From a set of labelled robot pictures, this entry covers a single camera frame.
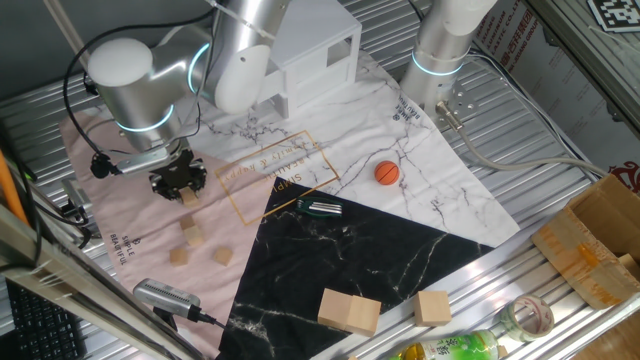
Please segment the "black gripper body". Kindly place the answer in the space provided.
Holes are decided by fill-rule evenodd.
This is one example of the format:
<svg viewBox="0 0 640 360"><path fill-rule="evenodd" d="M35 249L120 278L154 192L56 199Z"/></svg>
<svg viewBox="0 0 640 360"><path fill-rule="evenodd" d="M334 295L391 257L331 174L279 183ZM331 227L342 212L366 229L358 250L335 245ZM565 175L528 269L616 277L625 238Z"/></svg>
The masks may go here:
<svg viewBox="0 0 640 360"><path fill-rule="evenodd" d="M149 176L151 187L153 182L164 182L179 191L186 187L192 190L193 169L206 170L203 160L201 158L195 159L193 151L185 149L169 165L151 171Z"/></svg>

